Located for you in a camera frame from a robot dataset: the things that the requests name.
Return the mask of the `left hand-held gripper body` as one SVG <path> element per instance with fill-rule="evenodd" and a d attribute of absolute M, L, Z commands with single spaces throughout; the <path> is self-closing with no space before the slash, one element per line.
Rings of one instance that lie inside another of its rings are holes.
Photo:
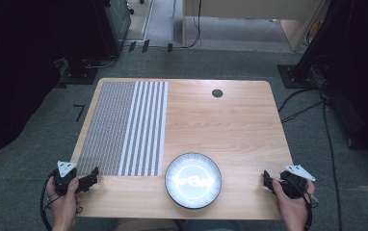
<path fill-rule="evenodd" d="M 57 169 L 54 173 L 55 191 L 57 195 L 66 195 L 68 185 L 76 177 L 77 165 L 73 162 L 57 163 Z"/>

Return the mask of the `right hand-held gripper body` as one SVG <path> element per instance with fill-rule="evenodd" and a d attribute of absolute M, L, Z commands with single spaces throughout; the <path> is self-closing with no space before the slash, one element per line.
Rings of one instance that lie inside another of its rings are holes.
<path fill-rule="evenodd" d="M 285 166 L 280 174 L 281 186 L 287 196 L 300 198 L 306 191 L 306 181 L 314 182 L 316 178 L 301 165 Z"/>

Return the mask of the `person's right hand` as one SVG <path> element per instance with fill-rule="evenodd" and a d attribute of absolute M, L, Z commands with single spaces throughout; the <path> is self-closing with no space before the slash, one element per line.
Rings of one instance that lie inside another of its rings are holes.
<path fill-rule="evenodd" d="M 302 198 L 291 199 L 288 197 L 282 187 L 281 193 L 277 195 L 278 208 L 283 218 L 284 223 L 295 222 L 295 223 L 306 223 L 307 210 L 305 201 Z"/>

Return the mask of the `person's left hand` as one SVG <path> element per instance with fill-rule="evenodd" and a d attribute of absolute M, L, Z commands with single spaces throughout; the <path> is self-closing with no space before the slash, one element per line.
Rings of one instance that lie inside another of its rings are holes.
<path fill-rule="evenodd" d="M 50 204 L 53 213 L 53 225 L 55 222 L 74 222 L 76 221 L 77 207 L 81 199 L 75 195 L 79 181 L 74 178 L 68 185 L 65 196 L 57 196 L 55 191 L 54 178 L 51 177 L 47 183 L 47 193 L 53 202 Z"/>

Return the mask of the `grey striped placemat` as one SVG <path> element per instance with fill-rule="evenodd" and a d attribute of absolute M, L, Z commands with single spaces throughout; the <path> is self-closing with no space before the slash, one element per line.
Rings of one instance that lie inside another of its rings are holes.
<path fill-rule="evenodd" d="M 78 161 L 105 176 L 159 176 L 163 171 L 169 84 L 102 84 Z"/>

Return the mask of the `black stand base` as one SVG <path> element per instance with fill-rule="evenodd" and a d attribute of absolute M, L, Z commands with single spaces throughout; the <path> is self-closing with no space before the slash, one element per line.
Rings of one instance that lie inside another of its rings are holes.
<path fill-rule="evenodd" d="M 64 49 L 67 69 L 62 74 L 60 85 L 92 85 L 97 69 L 86 67 L 83 60 L 69 48 Z"/>
<path fill-rule="evenodd" d="M 317 89 L 309 71 L 303 71 L 296 65 L 289 64 L 279 64 L 277 69 L 287 89 Z"/>

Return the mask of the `dark grey cabinet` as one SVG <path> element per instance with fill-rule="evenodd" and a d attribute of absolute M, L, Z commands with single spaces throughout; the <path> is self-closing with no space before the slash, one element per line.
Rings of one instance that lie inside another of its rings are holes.
<path fill-rule="evenodd" d="M 130 5 L 127 0 L 104 0 L 104 4 L 117 48 L 121 48 L 131 24 Z"/>

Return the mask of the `light wooden desk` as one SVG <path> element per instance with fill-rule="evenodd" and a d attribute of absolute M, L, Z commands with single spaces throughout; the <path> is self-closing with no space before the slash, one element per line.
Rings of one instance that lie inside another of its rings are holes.
<path fill-rule="evenodd" d="M 297 51 L 329 0 L 182 0 L 182 45 L 186 45 L 187 18 L 279 19 L 292 51 Z"/>

